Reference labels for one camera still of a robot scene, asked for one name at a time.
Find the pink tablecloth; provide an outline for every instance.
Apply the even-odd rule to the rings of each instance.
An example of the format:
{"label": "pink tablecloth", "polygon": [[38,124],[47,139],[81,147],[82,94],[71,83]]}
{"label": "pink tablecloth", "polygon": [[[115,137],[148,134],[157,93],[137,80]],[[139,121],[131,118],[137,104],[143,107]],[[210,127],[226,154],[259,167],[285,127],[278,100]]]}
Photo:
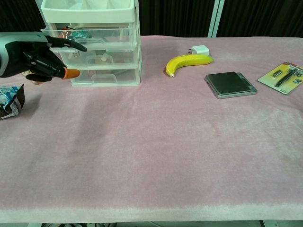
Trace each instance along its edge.
{"label": "pink tablecloth", "polygon": [[[205,44],[214,63],[163,73]],[[0,121],[0,222],[303,219],[303,86],[257,79],[303,65],[301,38],[142,38],[138,87],[25,83]],[[206,74],[243,73],[258,94],[217,99]]]}

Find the digital kitchen scale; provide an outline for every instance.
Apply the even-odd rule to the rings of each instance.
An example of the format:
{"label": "digital kitchen scale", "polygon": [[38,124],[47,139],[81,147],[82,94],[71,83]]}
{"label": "digital kitchen scale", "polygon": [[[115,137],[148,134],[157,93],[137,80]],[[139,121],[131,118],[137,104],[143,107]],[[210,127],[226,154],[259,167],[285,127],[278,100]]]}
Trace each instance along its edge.
{"label": "digital kitchen scale", "polygon": [[205,80],[217,98],[249,96],[257,93],[255,87],[239,72],[208,74]]}

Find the packaged tool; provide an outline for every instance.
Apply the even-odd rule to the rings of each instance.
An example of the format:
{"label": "packaged tool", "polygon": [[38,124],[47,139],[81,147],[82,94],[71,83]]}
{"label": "packaged tool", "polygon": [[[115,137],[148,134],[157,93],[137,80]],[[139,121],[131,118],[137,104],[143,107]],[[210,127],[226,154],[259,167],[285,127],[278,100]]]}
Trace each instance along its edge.
{"label": "packaged tool", "polygon": [[289,94],[303,82],[303,67],[284,62],[258,79],[282,94]]}

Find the robotic arm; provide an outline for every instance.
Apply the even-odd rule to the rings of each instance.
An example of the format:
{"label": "robotic arm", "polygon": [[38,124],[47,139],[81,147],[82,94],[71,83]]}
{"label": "robotic arm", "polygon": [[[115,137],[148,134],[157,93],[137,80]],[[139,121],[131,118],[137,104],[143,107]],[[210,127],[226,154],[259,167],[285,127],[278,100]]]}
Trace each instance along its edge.
{"label": "robotic arm", "polygon": [[81,44],[63,38],[54,38],[41,32],[0,33],[0,78],[11,77],[30,70],[27,79],[47,82],[53,77],[71,79],[80,71],[68,70],[50,47],[72,47],[86,52]]}

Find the white power adapter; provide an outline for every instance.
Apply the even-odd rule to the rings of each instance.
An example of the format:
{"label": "white power adapter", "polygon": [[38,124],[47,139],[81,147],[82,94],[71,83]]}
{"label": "white power adapter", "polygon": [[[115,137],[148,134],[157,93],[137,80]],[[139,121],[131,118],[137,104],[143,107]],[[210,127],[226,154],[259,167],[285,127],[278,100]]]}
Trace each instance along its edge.
{"label": "white power adapter", "polygon": [[205,54],[209,55],[209,49],[205,45],[201,46],[192,46],[191,49],[189,49],[189,52],[191,54]]}

